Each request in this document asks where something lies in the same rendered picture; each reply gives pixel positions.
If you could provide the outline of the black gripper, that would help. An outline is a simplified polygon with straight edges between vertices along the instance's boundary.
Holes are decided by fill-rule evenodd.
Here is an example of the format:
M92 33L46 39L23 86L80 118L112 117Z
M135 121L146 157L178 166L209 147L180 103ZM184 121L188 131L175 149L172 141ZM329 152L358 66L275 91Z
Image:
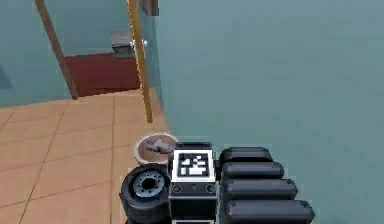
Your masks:
M119 193L125 224L171 224L167 167L150 163L134 168L124 178Z

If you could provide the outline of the white round bin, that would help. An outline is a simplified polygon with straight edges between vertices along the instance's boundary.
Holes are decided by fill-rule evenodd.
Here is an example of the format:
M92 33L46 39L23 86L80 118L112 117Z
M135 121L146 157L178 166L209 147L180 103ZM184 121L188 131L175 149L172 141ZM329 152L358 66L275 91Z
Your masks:
M134 146L134 157L140 165L166 164L178 138L167 132L154 132L142 137Z

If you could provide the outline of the yellow wooden room door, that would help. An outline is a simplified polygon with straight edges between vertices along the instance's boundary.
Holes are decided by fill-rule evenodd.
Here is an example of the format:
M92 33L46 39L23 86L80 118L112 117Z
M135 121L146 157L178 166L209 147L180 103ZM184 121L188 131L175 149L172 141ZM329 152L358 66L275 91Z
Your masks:
M160 75L154 16L157 0L126 0L132 39L135 40L135 59L145 120L153 123L161 109L159 104ZM148 42L143 48L142 39Z

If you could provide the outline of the grey box-shaped object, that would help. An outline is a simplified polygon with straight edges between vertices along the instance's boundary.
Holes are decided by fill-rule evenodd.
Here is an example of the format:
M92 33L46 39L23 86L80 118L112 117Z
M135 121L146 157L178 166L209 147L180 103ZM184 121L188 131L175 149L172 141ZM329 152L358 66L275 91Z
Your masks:
M135 52L130 31L114 31L110 34L112 49L118 58L134 58Z

